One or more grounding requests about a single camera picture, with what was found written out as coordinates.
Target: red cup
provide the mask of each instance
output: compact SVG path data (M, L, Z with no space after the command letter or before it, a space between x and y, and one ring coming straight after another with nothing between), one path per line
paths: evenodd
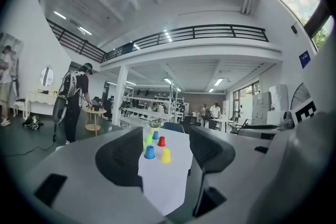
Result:
M166 146L164 136L160 136L158 146Z

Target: blue sign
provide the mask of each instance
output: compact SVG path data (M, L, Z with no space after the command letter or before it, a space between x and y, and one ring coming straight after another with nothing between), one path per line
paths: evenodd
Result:
M310 61L310 56L309 56L309 53L308 51L305 51L303 54L301 54L299 56L300 58L300 62L301 62L301 65L302 65L302 68L305 68L305 66L309 63Z

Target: plastic cup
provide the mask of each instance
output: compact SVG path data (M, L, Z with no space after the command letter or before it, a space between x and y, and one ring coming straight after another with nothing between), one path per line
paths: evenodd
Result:
M171 158L170 158L170 149L169 148L164 148L163 149L160 161L162 161L163 163L170 163Z
M159 132L158 131L154 131L153 139L154 140L158 140L159 139Z
M146 159L154 159L155 158L154 147L153 146L147 146L146 153L145 153L145 158Z
M152 144L153 140L152 140L152 135L151 134L147 134L147 137L146 137L146 144L147 145L150 145Z
M160 136L158 146L166 146L164 136Z

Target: stool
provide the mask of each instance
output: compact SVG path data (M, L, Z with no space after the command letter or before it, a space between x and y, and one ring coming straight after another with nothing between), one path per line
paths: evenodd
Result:
M14 102L14 116L16 116L19 112L19 110L22 110L23 118L27 119L27 110L26 110L26 103L22 101L16 101Z

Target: green cup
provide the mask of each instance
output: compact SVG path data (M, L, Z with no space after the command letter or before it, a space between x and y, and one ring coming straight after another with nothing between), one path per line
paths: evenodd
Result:
M152 144L152 138L153 136L151 135L151 134L147 134L147 137L146 137L146 144L147 145L150 145L150 144Z

